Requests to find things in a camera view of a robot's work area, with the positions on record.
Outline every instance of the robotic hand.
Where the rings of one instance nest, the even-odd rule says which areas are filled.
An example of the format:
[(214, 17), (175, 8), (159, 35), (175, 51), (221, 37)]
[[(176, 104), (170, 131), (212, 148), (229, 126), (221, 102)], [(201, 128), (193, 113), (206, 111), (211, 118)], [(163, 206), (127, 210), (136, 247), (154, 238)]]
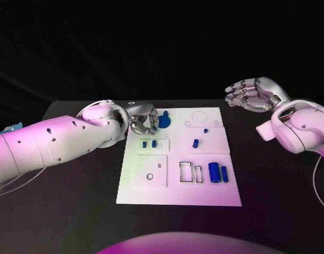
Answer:
[[(143, 125), (147, 116), (150, 128)], [(154, 133), (157, 112), (150, 103), (98, 101), (76, 117), (60, 116), (0, 134), (0, 183), (111, 146), (125, 138), (128, 124), (136, 134)]]
[(271, 111), (271, 119), (255, 130), (264, 141), (276, 138), (292, 153), (305, 150), (324, 156), (324, 106), (292, 100), (277, 83), (266, 77), (245, 79), (229, 87), (225, 101), (254, 112)]

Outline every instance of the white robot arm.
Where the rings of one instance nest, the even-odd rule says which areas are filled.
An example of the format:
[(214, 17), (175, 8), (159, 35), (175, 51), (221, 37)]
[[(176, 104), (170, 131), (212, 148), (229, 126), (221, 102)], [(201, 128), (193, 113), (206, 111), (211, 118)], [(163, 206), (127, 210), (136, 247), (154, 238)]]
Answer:
[(271, 111), (271, 119), (255, 127), (264, 141), (276, 138), (292, 153), (305, 150), (324, 156), (324, 106), (292, 100), (281, 87), (266, 77), (245, 79), (229, 87), (225, 101), (254, 112)]
[[(143, 126), (149, 116), (150, 128)], [(76, 117), (60, 116), (0, 134), (0, 183), (26, 172), (63, 163), (124, 139), (128, 124), (153, 134), (157, 112), (150, 103), (98, 101)]]

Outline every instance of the blue cylinder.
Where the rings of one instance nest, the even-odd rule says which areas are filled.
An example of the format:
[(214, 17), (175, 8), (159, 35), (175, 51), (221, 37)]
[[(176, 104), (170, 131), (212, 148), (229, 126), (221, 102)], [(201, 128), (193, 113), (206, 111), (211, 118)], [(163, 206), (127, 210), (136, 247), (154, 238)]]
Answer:
[(227, 183), (228, 182), (228, 175), (227, 175), (227, 169), (224, 166), (221, 166), (221, 176), (222, 176), (222, 181)]
[(193, 139), (192, 147), (193, 147), (193, 148), (198, 148), (198, 139)]
[(208, 163), (209, 167), (209, 181), (215, 184), (221, 182), (219, 166), (216, 162)]

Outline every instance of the table surface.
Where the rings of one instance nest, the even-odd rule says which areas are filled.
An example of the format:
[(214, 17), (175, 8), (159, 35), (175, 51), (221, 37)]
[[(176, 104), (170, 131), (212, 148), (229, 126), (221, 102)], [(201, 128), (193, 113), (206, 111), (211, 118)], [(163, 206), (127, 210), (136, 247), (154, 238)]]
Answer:
[[(261, 140), (254, 127), (268, 113), (229, 108), (224, 100), (150, 102), (156, 108), (219, 107), (242, 207), (115, 204), (123, 140), (46, 168), (0, 197), (0, 253), (95, 253), (130, 238), (170, 231), (224, 235), (286, 253), (324, 253), (324, 207), (312, 188), (318, 154), (294, 155), (276, 140)], [(43, 120), (75, 116), (89, 103), (53, 102)], [(316, 188), (324, 200), (324, 159)]]

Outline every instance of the dark curtain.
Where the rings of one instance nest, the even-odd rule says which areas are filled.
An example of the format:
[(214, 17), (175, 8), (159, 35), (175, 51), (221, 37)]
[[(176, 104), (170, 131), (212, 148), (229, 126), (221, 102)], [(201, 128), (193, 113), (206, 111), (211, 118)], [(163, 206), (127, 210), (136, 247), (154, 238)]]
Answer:
[(324, 16), (289, 8), (224, 19), (211, 6), (134, 24), (137, 14), (95, 8), (0, 1), (0, 130), (37, 122), (55, 100), (216, 99), (260, 76), (324, 105)]

